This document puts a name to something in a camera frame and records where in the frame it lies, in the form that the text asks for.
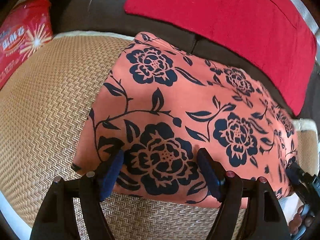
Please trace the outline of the person's right hand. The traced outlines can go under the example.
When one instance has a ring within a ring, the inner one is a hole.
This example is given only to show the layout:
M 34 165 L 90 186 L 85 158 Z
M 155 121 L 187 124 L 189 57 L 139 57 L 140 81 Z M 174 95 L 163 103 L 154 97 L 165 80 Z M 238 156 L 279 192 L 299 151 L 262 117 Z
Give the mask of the person's right hand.
M 299 227 L 304 223 L 306 227 L 309 227 L 313 220 L 314 217 L 313 216 L 308 216 L 305 217 L 304 219 L 302 219 L 302 212 L 305 208 L 305 205 L 300 206 L 297 210 L 297 213 L 294 215 L 293 220 L 291 220 L 288 224 L 289 227 L 289 232 L 291 235 L 296 235 L 298 233 L 298 229 Z

